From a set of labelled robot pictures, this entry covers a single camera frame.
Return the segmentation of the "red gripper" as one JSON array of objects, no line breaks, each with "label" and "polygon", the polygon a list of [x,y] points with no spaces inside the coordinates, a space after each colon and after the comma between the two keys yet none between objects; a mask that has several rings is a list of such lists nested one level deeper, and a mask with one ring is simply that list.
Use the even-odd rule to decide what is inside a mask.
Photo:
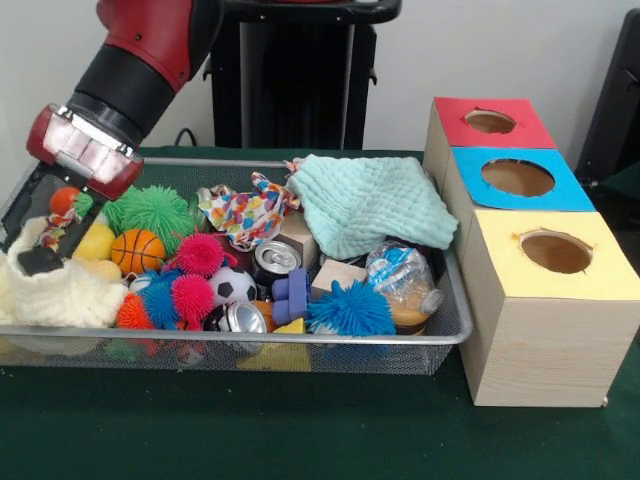
[{"label": "red gripper", "polygon": [[61,220],[25,221],[23,231],[32,238],[17,254],[17,263],[22,274],[38,275],[64,267],[64,259],[73,256],[98,217],[104,198],[116,200],[126,192],[142,172],[144,161],[130,145],[56,104],[46,106],[34,120],[26,150],[43,167],[28,172],[1,207],[2,240],[17,238],[33,193],[47,175],[81,188],[91,198],[81,217],[72,207]]}]

